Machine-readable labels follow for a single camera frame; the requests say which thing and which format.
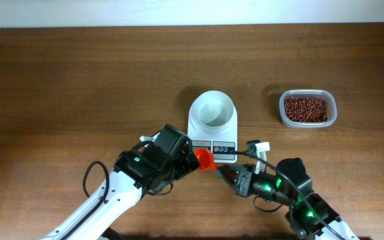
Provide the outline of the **red plastic measuring scoop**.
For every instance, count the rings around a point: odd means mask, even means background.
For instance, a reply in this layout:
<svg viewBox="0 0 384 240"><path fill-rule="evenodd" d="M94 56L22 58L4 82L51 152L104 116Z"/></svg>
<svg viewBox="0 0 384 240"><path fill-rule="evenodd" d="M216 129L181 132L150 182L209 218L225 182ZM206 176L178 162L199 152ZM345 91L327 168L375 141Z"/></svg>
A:
<svg viewBox="0 0 384 240"><path fill-rule="evenodd" d="M212 152L208 149L196 149L194 152L198 162L199 162L199 171L208 171L217 169L217 166L214 162L214 156Z"/></svg>

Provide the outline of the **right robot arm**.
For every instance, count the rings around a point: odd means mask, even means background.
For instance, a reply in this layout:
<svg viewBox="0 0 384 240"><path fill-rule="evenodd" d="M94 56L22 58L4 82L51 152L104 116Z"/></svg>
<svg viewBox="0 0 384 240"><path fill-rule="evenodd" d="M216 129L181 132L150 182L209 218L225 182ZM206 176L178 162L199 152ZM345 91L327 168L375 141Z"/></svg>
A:
<svg viewBox="0 0 384 240"><path fill-rule="evenodd" d="M274 209L256 209L265 213L276 212L280 207L289 208L285 214L290 228L300 239L346 239L355 240L346 221L313 190L313 182L308 176L300 158L284 159L276 166L257 159L264 165L222 165L216 173L234 193L240 197L252 197L275 202Z"/></svg>

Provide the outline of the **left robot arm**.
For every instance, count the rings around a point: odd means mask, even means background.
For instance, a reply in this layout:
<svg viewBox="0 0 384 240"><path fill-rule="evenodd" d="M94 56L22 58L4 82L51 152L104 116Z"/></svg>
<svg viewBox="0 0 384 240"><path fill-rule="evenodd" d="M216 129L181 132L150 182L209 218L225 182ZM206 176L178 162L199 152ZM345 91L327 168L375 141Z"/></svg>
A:
<svg viewBox="0 0 384 240"><path fill-rule="evenodd" d="M113 170L104 169L105 179L94 193L46 239L99 239L124 212L146 195L166 195L166 187L197 170L192 140L167 124L152 137L117 157Z"/></svg>

